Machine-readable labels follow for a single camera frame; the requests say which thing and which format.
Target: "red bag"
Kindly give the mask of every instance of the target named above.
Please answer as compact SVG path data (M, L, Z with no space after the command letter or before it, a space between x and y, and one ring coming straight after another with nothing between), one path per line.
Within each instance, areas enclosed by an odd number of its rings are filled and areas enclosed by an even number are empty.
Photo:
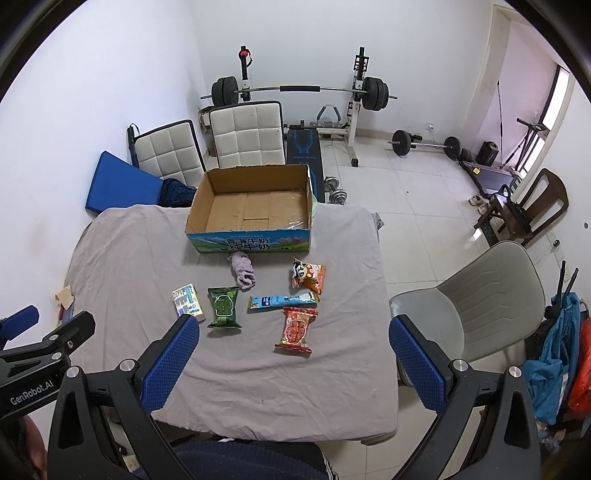
M569 413L576 419L591 415L591 319L581 325L579 370L569 395Z

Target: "barbell on floor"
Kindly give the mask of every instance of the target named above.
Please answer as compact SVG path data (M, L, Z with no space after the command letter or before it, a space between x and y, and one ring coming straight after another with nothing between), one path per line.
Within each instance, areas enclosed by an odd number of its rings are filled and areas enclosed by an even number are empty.
M419 137L418 135L411 135L404 130L397 130L392 136L392 141L389 141L388 143L392 145L392 150L394 150L394 153L396 153L396 155L399 157L408 155L411 148L433 147L443 148L445 150L445 155L447 155L452 160L457 160L460 158L462 153L462 143L458 138L447 137L443 145L414 142L414 140L420 138L422 137Z

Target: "black speaker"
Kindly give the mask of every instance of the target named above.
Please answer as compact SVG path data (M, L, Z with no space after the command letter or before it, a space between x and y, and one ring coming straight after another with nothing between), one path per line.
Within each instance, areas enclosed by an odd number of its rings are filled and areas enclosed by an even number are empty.
M499 154L499 147L494 142L484 142L476 156L476 163L491 167Z

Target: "weight plate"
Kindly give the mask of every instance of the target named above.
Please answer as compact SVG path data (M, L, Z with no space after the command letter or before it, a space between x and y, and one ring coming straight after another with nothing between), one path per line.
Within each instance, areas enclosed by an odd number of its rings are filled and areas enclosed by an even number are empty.
M386 88L382 79L375 79L378 82L378 99L375 102L374 111L379 112L382 108L384 108L384 103L386 103Z
M223 81L224 77L217 79L212 85L212 102L213 106L224 106L223 101Z
M238 81L236 77L226 77L223 81L223 102L226 106L238 103Z
M392 135L392 141L400 142L398 144L392 144L392 150L394 150L394 153L396 153L396 155L398 155L399 157L408 155L408 152L410 152L411 143L410 134L408 132L405 132L404 130L396 130L394 132L394 135Z
M384 83L384 88L386 89L386 98L384 99L384 104L382 105L382 108L386 108L388 106L388 100L390 100L390 89L388 88L388 84L386 82Z
M462 143L458 138L447 137L443 145L446 147L451 147L445 149L445 155L447 155L452 160L457 160L460 158L460 155L462 154Z
M365 77L362 89L366 92L361 99L363 108L366 110L373 110L378 101L378 82L373 77Z

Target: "purple cloth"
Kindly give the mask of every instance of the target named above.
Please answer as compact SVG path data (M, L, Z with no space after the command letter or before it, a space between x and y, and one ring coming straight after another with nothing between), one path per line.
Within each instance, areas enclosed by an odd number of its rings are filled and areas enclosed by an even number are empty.
M252 268L251 259L244 252L234 252L228 257L232 263L232 269L236 273L236 281L242 291L255 286L255 271Z

